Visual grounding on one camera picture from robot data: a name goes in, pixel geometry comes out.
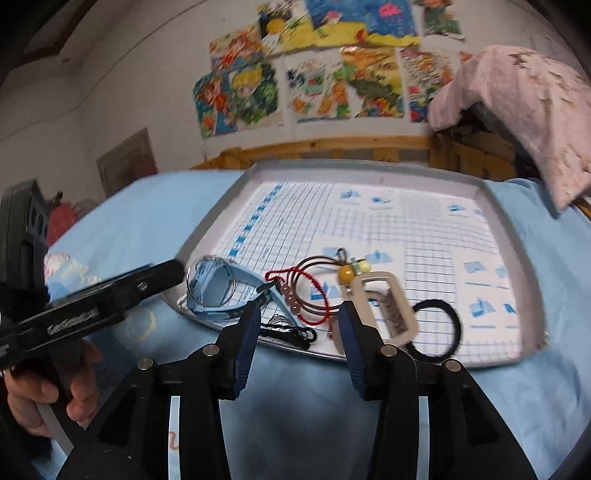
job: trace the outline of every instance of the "red cloth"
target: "red cloth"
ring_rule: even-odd
[[[76,223],[76,214],[69,203],[62,203],[49,214],[49,231],[47,244],[52,246]]]

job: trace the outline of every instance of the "black hair tie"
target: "black hair tie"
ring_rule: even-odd
[[[460,323],[460,319],[457,316],[454,308],[446,301],[439,299],[423,300],[418,302],[413,307],[415,313],[424,309],[441,309],[447,313],[447,316],[453,323],[453,342],[447,351],[442,355],[425,355],[424,353],[419,352],[412,342],[408,342],[405,347],[408,354],[415,360],[426,362],[428,364],[440,364],[456,353],[458,347],[460,346],[460,340],[462,339],[462,324]]]

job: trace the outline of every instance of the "yellow bead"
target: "yellow bead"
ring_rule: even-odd
[[[339,277],[339,283],[341,283],[341,285],[349,285],[355,278],[355,272],[353,272],[351,265],[343,265],[337,271],[337,276]]]
[[[371,265],[369,265],[369,262],[367,260],[359,260],[357,262],[357,265],[359,266],[361,273],[371,272]]]

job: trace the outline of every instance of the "blue fabric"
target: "blue fabric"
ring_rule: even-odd
[[[134,183],[52,247],[51,252],[70,258],[50,277],[51,293],[58,296],[93,281],[93,276],[107,278],[172,258],[239,176],[183,172]],[[547,480],[591,417],[591,223],[576,209],[558,217],[548,208],[547,193],[533,182],[489,186],[534,264],[551,343],[519,364],[473,374],[540,480]],[[145,356],[159,363],[185,358],[217,335],[156,297],[93,340],[106,357],[101,367],[122,374]],[[235,480],[366,477],[379,405],[360,400],[344,364],[259,345],[240,399],[222,402],[220,409]],[[421,440],[426,440],[425,431]],[[59,462],[56,455],[43,465],[48,478]],[[419,478],[426,478],[425,463],[419,471]]]

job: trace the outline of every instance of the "human hand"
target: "human hand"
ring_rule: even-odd
[[[82,364],[72,378],[70,391],[73,398],[66,407],[68,416],[81,427],[87,426],[96,415],[98,390],[92,364],[102,358],[97,346],[82,340]],[[56,402],[57,387],[33,372],[13,375],[10,370],[5,370],[4,381],[8,390],[8,406],[18,424],[31,435],[50,437],[35,403]]]

